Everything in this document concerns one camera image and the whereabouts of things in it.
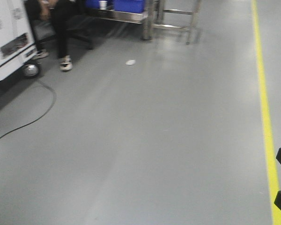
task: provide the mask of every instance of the person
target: person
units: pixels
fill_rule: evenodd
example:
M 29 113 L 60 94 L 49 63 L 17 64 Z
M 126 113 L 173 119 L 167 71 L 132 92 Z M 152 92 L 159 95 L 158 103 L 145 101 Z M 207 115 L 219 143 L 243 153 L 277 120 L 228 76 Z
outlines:
M 35 45 L 37 47 L 37 54 L 34 56 L 33 59 L 37 60 L 45 58 L 49 55 L 49 53 L 44 48 L 43 44 L 38 40 L 33 21 L 47 21 L 49 18 L 49 9 L 41 0 L 24 0 L 24 5 L 28 16 L 28 21 L 31 27 L 31 33 L 35 40 Z
M 56 33 L 60 70 L 64 72 L 73 68 L 67 47 L 67 20 L 74 15 L 74 3 L 75 0 L 26 0 L 25 2 L 29 20 L 35 20 L 37 15 L 39 19 L 51 22 Z M 33 35 L 35 39 L 37 39 L 35 31 L 32 33 L 34 33 Z M 43 46 L 38 41 L 36 41 L 36 45 L 37 49 L 40 51 L 38 52 L 40 55 L 38 56 L 37 54 L 37 57 L 39 59 L 40 57 L 44 58 L 43 56 L 48 52 L 44 50 Z

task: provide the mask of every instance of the blue bin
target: blue bin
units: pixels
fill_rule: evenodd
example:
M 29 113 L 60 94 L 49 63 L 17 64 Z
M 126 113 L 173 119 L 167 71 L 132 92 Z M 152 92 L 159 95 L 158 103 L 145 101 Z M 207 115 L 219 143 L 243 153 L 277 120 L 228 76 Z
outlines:
M 142 13 L 145 0 L 114 0 L 114 10 L 128 13 Z
M 112 0 L 107 0 L 107 5 L 110 6 L 112 4 Z M 85 6 L 87 8 L 100 8 L 99 0 L 86 0 Z

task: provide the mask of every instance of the shoe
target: shoe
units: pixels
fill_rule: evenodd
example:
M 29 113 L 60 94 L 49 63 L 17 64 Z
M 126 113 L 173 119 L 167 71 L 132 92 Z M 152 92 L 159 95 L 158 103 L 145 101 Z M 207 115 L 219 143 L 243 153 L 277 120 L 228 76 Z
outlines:
M 34 60 L 46 58 L 49 55 L 47 50 L 42 49 L 37 52 L 37 54 L 33 57 Z
M 61 59 L 60 70 L 63 72 L 69 71 L 73 68 L 72 61 L 69 55 Z

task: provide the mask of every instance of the white machine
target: white machine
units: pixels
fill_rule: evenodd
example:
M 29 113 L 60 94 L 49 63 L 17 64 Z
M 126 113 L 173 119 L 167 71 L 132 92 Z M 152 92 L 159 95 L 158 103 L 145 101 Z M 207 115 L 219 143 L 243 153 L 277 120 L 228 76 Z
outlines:
M 0 81 L 19 68 L 27 78 L 38 76 L 36 53 L 23 0 L 0 0 Z

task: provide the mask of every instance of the black pants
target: black pants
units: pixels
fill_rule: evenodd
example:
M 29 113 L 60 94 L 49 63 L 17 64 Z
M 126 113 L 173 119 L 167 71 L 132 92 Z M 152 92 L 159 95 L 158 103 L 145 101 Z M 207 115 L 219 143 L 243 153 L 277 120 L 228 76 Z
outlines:
M 42 44 L 37 41 L 35 29 L 32 25 L 33 20 L 39 20 L 41 7 L 37 0 L 28 0 L 25 3 L 28 18 L 30 21 L 32 34 L 36 40 L 37 49 L 43 49 Z M 68 55 L 67 49 L 67 20 L 70 19 L 75 12 L 75 6 L 70 0 L 59 0 L 54 9 L 50 10 L 51 24 L 56 33 L 58 57 L 62 58 Z
M 41 6 L 39 5 L 37 0 L 28 0 L 25 1 L 25 8 L 28 16 L 28 21 L 31 27 L 32 36 L 35 40 L 37 50 L 40 51 L 44 49 L 44 47 L 42 43 L 40 43 L 39 40 L 37 39 L 37 34 L 35 31 L 35 27 L 33 25 L 33 21 L 40 20 L 39 14 L 41 13 Z

